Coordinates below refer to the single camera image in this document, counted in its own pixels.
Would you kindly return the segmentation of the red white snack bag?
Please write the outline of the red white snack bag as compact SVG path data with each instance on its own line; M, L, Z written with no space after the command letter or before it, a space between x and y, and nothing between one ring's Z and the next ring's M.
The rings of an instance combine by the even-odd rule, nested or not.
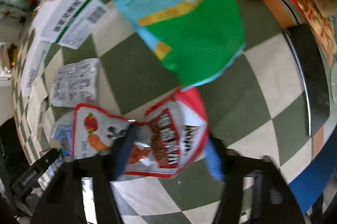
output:
M207 114L197 88L177 89L154 104L142 122L111 115L89 104L74 110L72 155L87 163L89 171L103 170L114 180L115 141L125 136L131 124L137 137L123 174L172 178L202 152L209 137Z

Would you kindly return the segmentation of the silver pill blister pack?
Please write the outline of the silver pill blister pack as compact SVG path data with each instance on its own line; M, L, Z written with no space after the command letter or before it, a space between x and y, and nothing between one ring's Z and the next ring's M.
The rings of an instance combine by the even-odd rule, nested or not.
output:
M98 71L98 58L85 59L59 68L50 94L51 105L73 108L78 104L95 104Z

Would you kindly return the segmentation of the small blue white packet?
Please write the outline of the small blue white packet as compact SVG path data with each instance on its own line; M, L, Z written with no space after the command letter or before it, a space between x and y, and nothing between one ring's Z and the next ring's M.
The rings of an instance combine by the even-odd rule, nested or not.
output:
M74 112L70 111L61 116L54 125L51 139L56 141L58 150L65 162L73 161L72 155L72 129L74 123Z

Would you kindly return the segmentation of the blue chair seat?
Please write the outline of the blue chair seat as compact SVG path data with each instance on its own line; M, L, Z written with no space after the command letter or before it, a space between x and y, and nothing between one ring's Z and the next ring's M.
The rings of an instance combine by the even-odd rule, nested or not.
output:
M325 188L337 162L336 128L315 159L300 173L289 187L300 207L302 214L318 199Z

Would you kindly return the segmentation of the white paper tissue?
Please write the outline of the white paper tissue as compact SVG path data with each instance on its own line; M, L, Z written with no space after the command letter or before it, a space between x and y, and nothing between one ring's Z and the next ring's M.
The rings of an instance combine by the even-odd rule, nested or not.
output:
M42 138L42 127L47 107L48 92L41 77L37 77L32 85L27 107L27 124L36 141Z

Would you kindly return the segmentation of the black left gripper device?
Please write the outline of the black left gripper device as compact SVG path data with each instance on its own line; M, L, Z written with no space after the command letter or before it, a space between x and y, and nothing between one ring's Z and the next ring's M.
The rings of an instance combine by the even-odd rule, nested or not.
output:
M11 184L14 197L22 198L28 196L38 179L45 174L47 169L59 158L60 152L56 148L50 149L39 160L35 161L29 168Z

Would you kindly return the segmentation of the long white toothpaste box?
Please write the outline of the long white toothpaste box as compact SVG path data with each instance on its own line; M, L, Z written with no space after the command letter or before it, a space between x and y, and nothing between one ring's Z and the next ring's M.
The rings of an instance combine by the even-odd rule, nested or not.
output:
M22 97L29 97L33 82L37 77L40 66L45 60L51 43L35 37L27 53L25 66L21 78Z

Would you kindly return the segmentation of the blue green snack bag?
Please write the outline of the blue green snack bag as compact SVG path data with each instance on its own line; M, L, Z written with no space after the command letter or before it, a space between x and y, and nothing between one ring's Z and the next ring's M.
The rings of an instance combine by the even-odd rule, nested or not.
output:
M245 47L236 0L114 2L185 89L217 79Z

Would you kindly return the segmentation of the white green medicine box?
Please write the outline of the white green medicine box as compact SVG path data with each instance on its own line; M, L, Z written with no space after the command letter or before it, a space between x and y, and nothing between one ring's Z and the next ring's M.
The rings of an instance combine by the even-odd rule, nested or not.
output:
M53 0L43 4L38 36L49 43L79 49L92 28L108 13L101 0Z

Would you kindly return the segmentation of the black flat tray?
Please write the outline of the black flat tray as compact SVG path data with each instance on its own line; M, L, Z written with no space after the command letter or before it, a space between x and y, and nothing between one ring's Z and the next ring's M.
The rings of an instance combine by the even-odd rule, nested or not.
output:
M314 136L328 120L330 100L327 77L318 44L306 24L289 27L283 31L303 81L306 95L309 135Z

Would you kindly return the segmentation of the red yellow snack package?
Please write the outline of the red yellow snack package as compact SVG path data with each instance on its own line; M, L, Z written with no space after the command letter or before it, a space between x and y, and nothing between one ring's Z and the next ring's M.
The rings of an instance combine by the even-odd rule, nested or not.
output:
M331 67L336 56L336 41L334 27L331 21L324 17L314 0L291 0L298 11L302 14L325 56L328 65Z

